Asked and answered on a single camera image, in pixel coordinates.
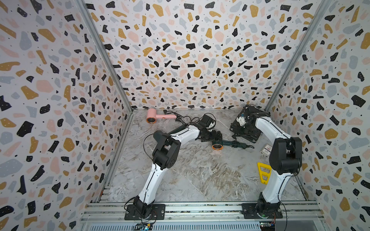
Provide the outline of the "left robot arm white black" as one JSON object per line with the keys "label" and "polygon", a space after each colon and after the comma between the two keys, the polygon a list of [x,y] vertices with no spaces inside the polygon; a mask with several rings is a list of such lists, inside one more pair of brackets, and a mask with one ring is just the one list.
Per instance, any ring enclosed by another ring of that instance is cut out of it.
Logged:
{"label": "left robot arm white black", "polygon": [[163,220],[165,205],[154,205],[157,190],[166,172],[176,163],[180,148],[189,141],[216,142],[220,144],[220,131],[206,128],[201,124],[183,125],[170,133],[156,131],[153,134],[157,145],[152,153],[152,167],[145,185],[139,195],[133,198],[133,204],[126,206],[125,220],[157,219]]}

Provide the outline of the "green hair dryer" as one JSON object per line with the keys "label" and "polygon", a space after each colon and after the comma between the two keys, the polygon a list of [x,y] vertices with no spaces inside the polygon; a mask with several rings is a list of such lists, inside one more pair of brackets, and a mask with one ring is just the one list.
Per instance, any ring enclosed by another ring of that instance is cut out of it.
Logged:
{"label": "green hair dryer", "polygon": [[185,125],[181,125],[180,127],[178,127],[176,129],[172,130],[171,132],[169,132],[169,134],[175,134],[175,133],[181,132],[181,131],[183,131],[183,130],[185,130],[187,128],[188,128],[188,125],[186,125],[186,124]]}
{"label": "green hair dryer", "polygon": [[254,146],[247,145],[245,143],[241,143],[241,142],[238,142],[236,140],[234,140],[234,141],[222,140],[221,142],[212,142],[212,148],[214,150],[222,150],[225,146],[229,146],[229,147],[232,147],[232,148],[241,148],[241,149],[247,149],[247,148],[254,149]]}

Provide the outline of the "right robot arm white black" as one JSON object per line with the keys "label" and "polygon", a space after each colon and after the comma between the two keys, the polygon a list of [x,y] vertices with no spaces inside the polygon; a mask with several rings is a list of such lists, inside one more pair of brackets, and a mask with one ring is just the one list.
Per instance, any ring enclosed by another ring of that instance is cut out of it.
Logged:
{"label": "right robot arm white black", "polygon": [[302,140],[284,132],[271,120],[269,112],[254,105],[244,106],[230,130],[234,133],[233,138],[242,137],[256,143],[264,134],[271,142],[271,175],[252,212],[261,218],[278,217],[283,190],[302,166]]}

